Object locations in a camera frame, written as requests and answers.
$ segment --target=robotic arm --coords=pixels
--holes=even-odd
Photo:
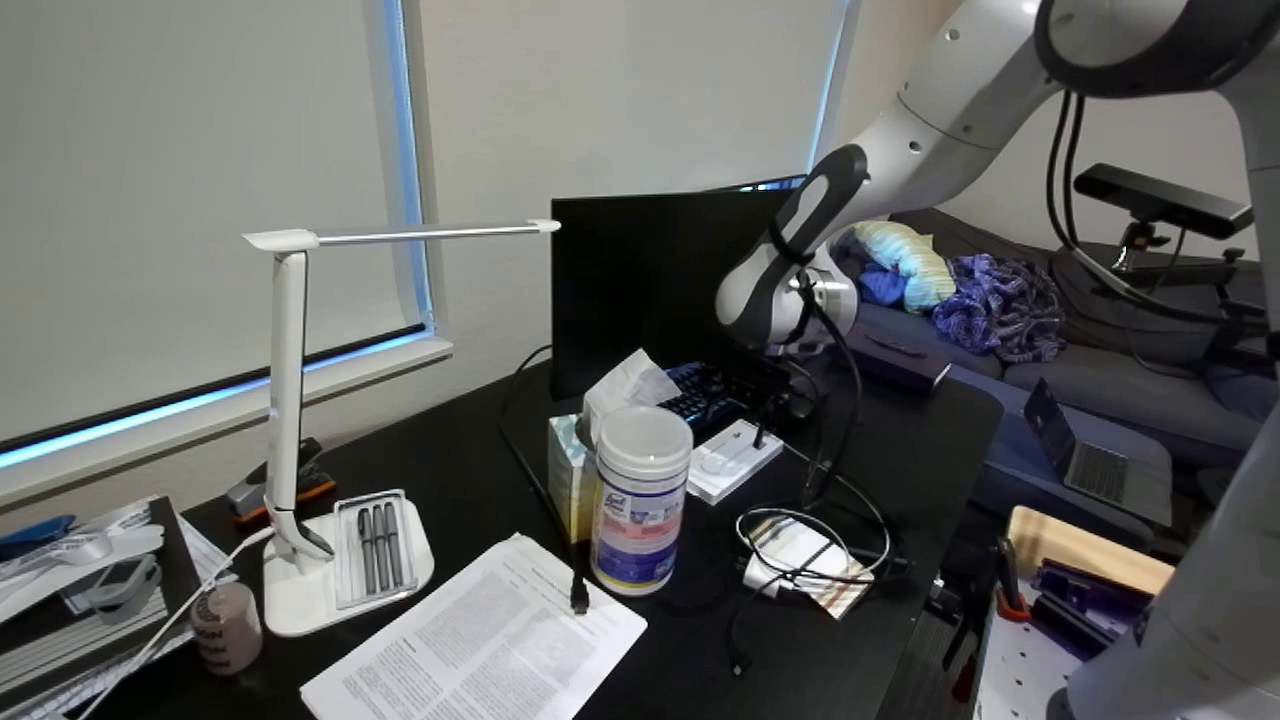
[[[717,293],[745,348],[776,348],[796,267],[865,218],[963,191],[1062,90],[1161,97],[1215,90],[1241,118],[1270,317],[1280,330],[1280,0],[968,0],[896,106],[820,159]],[[1180,559],[1142,635],[1069,680],[1071,716],[1280,716],[1280,407]]]

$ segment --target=computer monitor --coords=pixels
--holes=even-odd
[[[656,366],[721,371],[752,356],[717,324],[721,277],[761,240],[789,191],[554,201],[554,397],[587,391],[644,348]]]

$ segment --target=plastic jar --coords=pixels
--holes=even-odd
[[[593,572],[618,595],[649,595],[676,572],[694,433],[664,407],[618,407],[593,430]]]

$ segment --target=tape roll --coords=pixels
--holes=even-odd
[[[258,595],[244,585],[219,585],[191,605],[191,634],[211,677],[244,671],[266,650]]]

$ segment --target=desk lamp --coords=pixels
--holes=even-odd
[[[492,228],[406,228],[406,233],[338,233],[322,235],[310,228],[274,228],[244,233],[258,253],[270,253],[274,271],[274,407],[270,407],[270,518],[275,523],[274,545],[266,548],[266,617],[275,635],[310,635],[329,624],[354,621],[360,613],[406,601],[424,588],[431,578],[431,545],[419,523],[418,504],[395,499],[395,528],[410,572],[406,591],[367,595],[350,605],[342,595],[344,558],[360,551],[344,548],[344,523],[355,523],[355,507],[318,518],[310,523],[295,521],[295,445],[300,445],[300,411],[305,411],[305,324],[310,324],[310,253],[342,247],[342,245],[406,245],[406,240],[481,240],[481,235],[547,235],[557,220],[528,225],[492,225]]]

